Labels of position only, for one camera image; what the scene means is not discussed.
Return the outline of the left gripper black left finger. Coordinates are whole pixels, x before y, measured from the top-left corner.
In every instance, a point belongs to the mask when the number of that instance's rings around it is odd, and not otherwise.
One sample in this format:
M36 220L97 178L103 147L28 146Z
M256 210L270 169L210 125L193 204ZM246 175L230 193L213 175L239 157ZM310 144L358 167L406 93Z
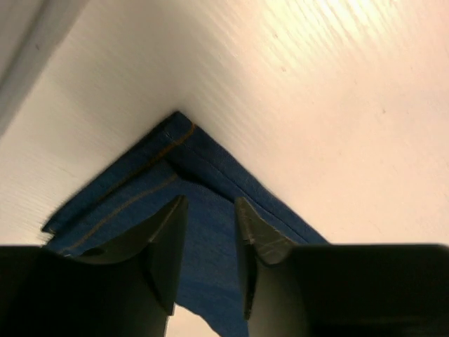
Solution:
M187 199L177 196L77 257L2 246L1 335L164 336L180 279L187 209Z

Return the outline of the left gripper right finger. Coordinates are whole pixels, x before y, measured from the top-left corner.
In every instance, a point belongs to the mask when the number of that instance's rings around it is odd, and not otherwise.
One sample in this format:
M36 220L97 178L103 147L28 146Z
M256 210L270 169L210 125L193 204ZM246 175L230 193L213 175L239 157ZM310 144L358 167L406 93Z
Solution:
M250 336L447 336L448 247L297 244L234 205Z

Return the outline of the dark blue denim trousers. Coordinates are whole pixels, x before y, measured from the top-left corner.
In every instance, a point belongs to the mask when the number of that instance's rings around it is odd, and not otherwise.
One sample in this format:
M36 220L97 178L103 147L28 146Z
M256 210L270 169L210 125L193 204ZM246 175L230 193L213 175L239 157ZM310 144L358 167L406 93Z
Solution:
M268 192L185 115L164 119L57 210L48 247L77 256L156 213L178 195L189 204L177 303L221 336L246 336L237 272L234 200L243 197L300 244L324 238Z

